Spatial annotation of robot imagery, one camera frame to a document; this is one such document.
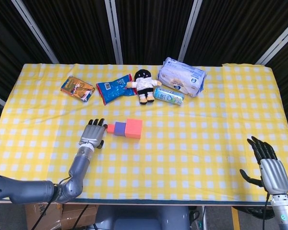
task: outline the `pink block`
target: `pink block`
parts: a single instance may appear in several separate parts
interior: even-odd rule
[[[114,133],[114,127],[115,127],[115,125],[113,125],[113,124],[108,124],[107,133],[113,134],[113,133]]]
[[[142,133],[142,120],[127,119],[125,136],[127,138],[140,139]]]

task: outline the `gingham tablecloth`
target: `gingham tablecloth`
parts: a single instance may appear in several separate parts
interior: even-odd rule
[[[253,135],[274,147],[288,173],[288,125],[270,68],[200,67],[208,73],[204,91],[186,96],[182,106],[140,106],[138,96],[104,106],[97,91],[87,103],[60,91],[70,74],[95,85],[139,69],[156,77],[160,68],[24,65],[0,119],[0,174],[58,183],[68,175],[89,119],[113,124],[136,118],[143,119],[142,138],[105,133],[76,201],[264,202],[263,188],[246,183],[239,169],[260,176],[246,141]]]

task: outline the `humanoid robot hand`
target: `humanoid robot hand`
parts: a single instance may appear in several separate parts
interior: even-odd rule
[[[254,150],[261,172],[261,180],[250,178],[244,170],[240,169],[242,177],[251,184],[264,187],[271,195],[287,194],[288,177],[282,162],[277,159],[272,146],[255,137],[252,137],[252,140],[247,139],[247,141]]]
[[[95,119],[95,121],[91,119],[83,131],[79,144],[81,145],[85,143],[90,143],[93,145],[94,148],[101,149],[104,144],[102,136],[104,135],[104,132],[108,127],[107,124],[103,125],[104,121],[105,120],[103,118],[101,118],[99,122],[98,119]]]

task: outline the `stuffed toy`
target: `stuffed toy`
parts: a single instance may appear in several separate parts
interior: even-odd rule
[[[153,96],[154,86],[162,85],[161,82],[152,79],[152,75],[148,70],[141,69],[136,72],[134,81],[127,83],[127,88],[136,88],[140,104],[147,104],[147,102],[154,102]]]

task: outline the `chip bag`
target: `chip bag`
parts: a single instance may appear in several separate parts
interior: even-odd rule
[[[104,102],[104,105],[118,98],[119,96],[133,96],[136,95],[136,89],[128,89],[127,82],[132,81],[131,74],[116,79],[111,82],[97,83],[96,87]]]

